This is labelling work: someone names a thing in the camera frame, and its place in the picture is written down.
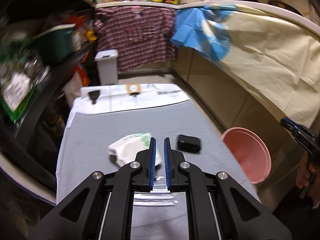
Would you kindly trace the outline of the person's right hand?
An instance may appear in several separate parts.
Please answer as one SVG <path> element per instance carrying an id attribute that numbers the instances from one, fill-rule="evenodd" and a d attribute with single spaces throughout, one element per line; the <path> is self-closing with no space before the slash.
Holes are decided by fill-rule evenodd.
<path id="1" fill-rule="evenodd" d="M 312 163 L 309 160 L 308 152 L 304 152 L 301 160 L 300 167 L 296 176 L 296 186 L 299 189 L 309 187 L 307 196 L 313 201 L 314 207 L 319 206 L 319 165 Z"/>

